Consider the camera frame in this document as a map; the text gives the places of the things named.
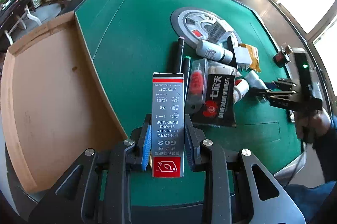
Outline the person's right hand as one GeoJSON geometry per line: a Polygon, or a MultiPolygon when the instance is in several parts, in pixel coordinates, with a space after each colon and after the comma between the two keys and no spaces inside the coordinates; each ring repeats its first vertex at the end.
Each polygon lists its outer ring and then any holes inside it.
{"type": "Polygon", "coordinates": [[[327,111],[323,108],[321,111],[317,111],[310,116],[305,115],[302,112],[295,112],[295,127],[296,135],[299,139],[303,139],[303,127],[313,131],[316,137],[325,135],[331,127],[331,118],[327,111]]]}

